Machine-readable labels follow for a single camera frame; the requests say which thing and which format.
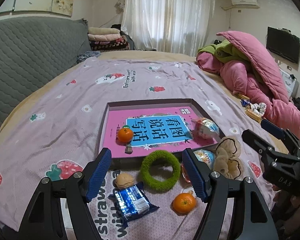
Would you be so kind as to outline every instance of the gray sofa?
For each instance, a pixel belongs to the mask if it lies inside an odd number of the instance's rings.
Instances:
[[[0,20],[0,126],[23,99],[91,50],[88,23],[55,17]]]

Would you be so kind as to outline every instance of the white curtain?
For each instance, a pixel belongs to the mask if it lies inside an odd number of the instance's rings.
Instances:
[[[190,56],[207,36],[215,0],[125,0],[122,30],[137,49]]]

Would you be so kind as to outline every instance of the wall-mounted tv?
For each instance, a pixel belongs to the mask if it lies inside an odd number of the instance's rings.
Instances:
[[[266,48],[292,63],[299,63],[300,38],[287,31],[268,27]]]

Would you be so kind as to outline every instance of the plush toy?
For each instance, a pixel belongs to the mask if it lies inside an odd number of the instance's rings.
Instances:
[[[241,145],[235,136],[221,139],[216,148],[216,159],[213,170],[220,172],[228,179],[236,179],[243,172],[243,165],[239,156]]]

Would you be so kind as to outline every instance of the green blanket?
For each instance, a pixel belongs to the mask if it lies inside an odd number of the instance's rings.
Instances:
[[[221,44],[215,45],[210,44],[198,50],[199,52],[208,52],[214,55],[222,63],[227,63],[231,60],[240,60],[249,62],[246,55],[239,51],[234,45],[228,40],[224,40]]]

